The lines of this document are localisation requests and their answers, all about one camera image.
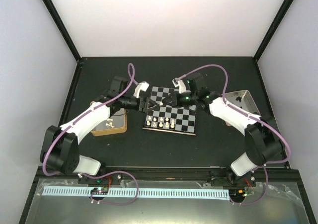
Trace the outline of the black and white chessboard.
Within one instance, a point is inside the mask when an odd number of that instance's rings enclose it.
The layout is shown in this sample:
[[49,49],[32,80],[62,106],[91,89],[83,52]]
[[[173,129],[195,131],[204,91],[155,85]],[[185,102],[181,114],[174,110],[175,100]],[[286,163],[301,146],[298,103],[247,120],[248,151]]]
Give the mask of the black and white chessboard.
[[[157,118],[156,127],[153,127],[153,117]],[[169,118],[169,128],[165,127],[165,119]],[[170,128],[171,120],[175,120],[174,129]],[[171,132],[176,134],[185,135],[196,135],[196,106],[192,105],[189,107],[171,107],[171,106],[158,106],[155,110],[150,111],[146,114],[145,122],[143,128],[145,130]]]

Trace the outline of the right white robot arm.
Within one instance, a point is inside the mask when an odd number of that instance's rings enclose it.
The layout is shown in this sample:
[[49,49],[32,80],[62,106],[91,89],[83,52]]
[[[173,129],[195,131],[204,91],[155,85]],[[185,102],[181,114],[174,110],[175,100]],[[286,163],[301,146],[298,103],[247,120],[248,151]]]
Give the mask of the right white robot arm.
[[183,81],[175,79],[173,82],[180,84],[181,89],[171,92],[164,98],[163,105],[171,107],[196,105],[243,134],[245,151],[226,171],[226,180],[230,185],[239,185],[244,180],[245,174],[271,163],[273,158],[285,149],[282,136],[272,127],[274,123],[272,117],[265,119],[232,104],[224,95],[210,91],[199,74],[187,80],[189,91],[185,90]]

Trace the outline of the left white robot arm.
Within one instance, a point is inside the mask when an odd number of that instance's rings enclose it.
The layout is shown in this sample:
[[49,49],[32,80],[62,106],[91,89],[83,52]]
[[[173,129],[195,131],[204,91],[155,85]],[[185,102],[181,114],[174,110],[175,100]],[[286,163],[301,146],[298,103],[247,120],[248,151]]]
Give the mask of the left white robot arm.
[[97,97],[84,112],[59,127],[50,126],[46,130],[40,154],[45,175],[85,174],[96,184],[106,180],[107,172],[101,168],[101,162],[81,155],[79,145],[97,125],[120,109],[146,113],[157,107],[147,95],[150,85],[145,81],[137,84],[133,96],[125,96],[132,83],[115,77],[111,88]]

